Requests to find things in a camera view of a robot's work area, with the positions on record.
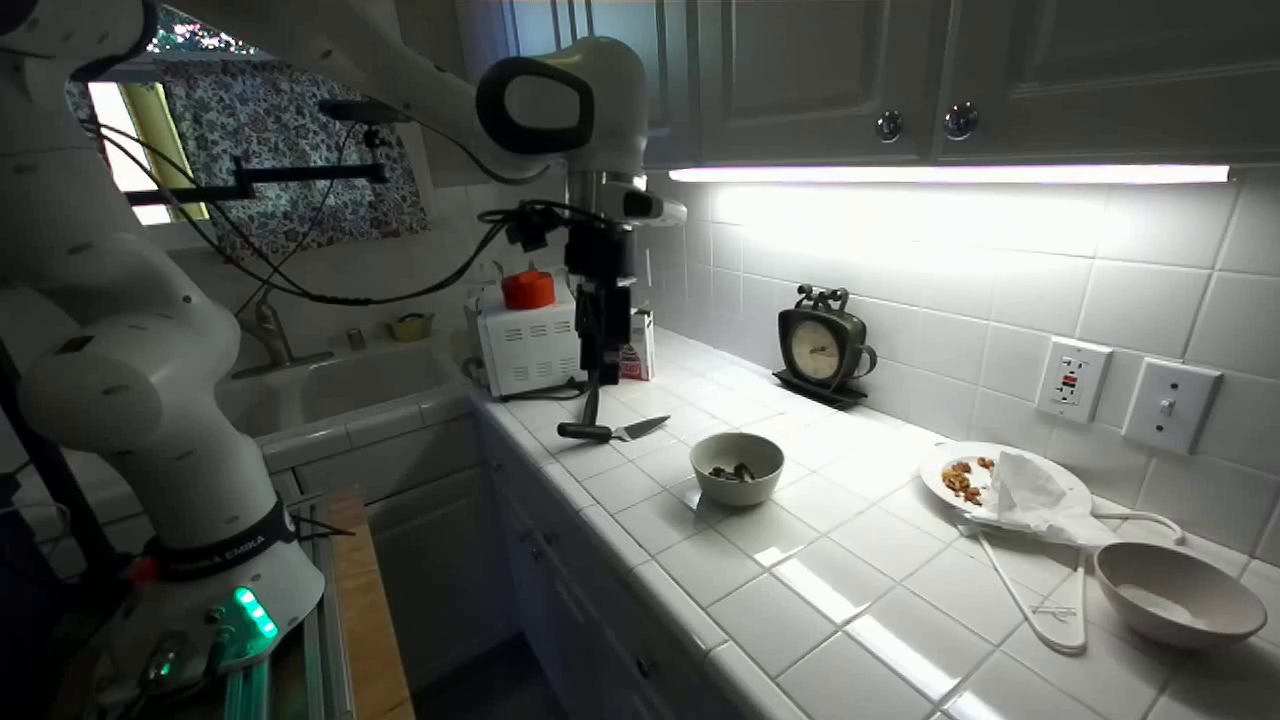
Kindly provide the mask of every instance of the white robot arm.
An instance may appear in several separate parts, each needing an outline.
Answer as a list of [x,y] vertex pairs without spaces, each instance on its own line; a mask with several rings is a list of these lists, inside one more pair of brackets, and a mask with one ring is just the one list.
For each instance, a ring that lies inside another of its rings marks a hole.
[[[582,39],[541,65],[500,65],[477,106],[464,80],[400,49],[357,0],[181,9],[391,106],[495,177],[522,179],[563,155],[582,213],[634,218],[644,75],[625,44]],[[156,529],[158,580],[116,618],[102,705],[265,658],[325,598],[256,443],[216,409],[213,390],[240,349],[237,322],[138,242],[97,142],[62,114],[62,80],[138,51],[146,21],[144,0],[0,4],[0,285],[31,285],[81,324],[27,367],[20,405],[46,439],[116,464]]]

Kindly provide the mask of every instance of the light switch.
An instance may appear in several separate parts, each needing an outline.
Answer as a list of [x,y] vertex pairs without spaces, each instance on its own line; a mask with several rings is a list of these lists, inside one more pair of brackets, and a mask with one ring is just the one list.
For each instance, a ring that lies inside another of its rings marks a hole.
[[1223,374],[1217,367],[1146,357],[1129,405],[1125,437],[1186,457],[1221,378]]

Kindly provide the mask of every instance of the bowl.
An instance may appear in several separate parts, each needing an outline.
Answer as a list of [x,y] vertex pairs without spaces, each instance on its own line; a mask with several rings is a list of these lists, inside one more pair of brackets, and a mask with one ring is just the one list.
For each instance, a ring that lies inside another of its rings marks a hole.
[[1266,609],[1228,572],[1160,545],[1102,545],[1092,558],[1120,619],[1171,650],[1221,650],[1266,625]]
[[716,433],[691,443],[691,471],[703,501],[718,507],[757,507],[784,471],[784,447],[751,433]]

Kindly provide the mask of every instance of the wire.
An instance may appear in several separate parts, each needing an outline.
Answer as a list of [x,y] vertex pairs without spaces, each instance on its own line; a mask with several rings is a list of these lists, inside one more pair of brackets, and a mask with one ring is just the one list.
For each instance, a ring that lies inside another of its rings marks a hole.
[[437,298],[444,287],[452,287],[456,279],[464,279],[470,274],[470,265],[486,252],[486,243],[502,231],[502,225],[511,220],[511,213],[483,213],[481,220],[486,225],[486,231],[477,242],[470,256],[452,270],[444,279],[437,285],[422,285],[422,287],[413,287],[413,293],[391,293],[391,298],[332,298],[332,293],[312,293],[304,287],[301,279],[293,279],[270,256],[265,256],[250,242],[248,249],[256,249],[256,256],[278,274],[288,285],[277,285],[270,276],[258,276],[250,274],[248,265],[240,265],[228,249],[221,249],[203,229],[201,220],[158,186],[158,177],[126,149],[120,146],[116,136],[99,136],[102,146],[113,146],[116,152],[125,152],[158,193],[163,200],[191,225],[191,231],[221,256],[228,260],[237,274],[258,279],[265,287],[270,293],[284,293],[284,298],[301,298],[301,301],[312,301],[312,306],[343,306],[343,309],[371,309],[371,306],[405,306],[405,301],[421,301],[421,298]]
[[[337,166],[346,155],[346,146],[352,146],[352,129],[343,133],[343,142],[339,142],[339,149],[337,149]],[[315,206],[315,213],[312,213],[312,225],[309,225],[309,229],[294,236],[294,243],[277,260],[277,270],[266,274],[266,279],[277,279],[294,252],[304,252],[304,242],[320,229],[320,218],[325,218],[325,206],[327,206],[332,187],[337,187],[337,186],[325,186],[325,198],[320,198],[320,206]],[[256,285],[256,287],[240,301],[237,315],[240,315],[248,306],[265,306],[270,293],[277,293],[277,287]]]

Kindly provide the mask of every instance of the cabinet handle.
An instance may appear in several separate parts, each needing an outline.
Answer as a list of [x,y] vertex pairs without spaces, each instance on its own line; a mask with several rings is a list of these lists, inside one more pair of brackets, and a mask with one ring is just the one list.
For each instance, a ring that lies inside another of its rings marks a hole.
[[977,107],[971,107],[971,102],[959,102],[959,106],[949,106],[949,114],[942,114],[942,136],[949,142],[967,142],[977,133]]
[[878,114],[872,119],[872,133],[878,136],[878,146],[894,146],[894,142],[904,142],[904,119],[894,114]]

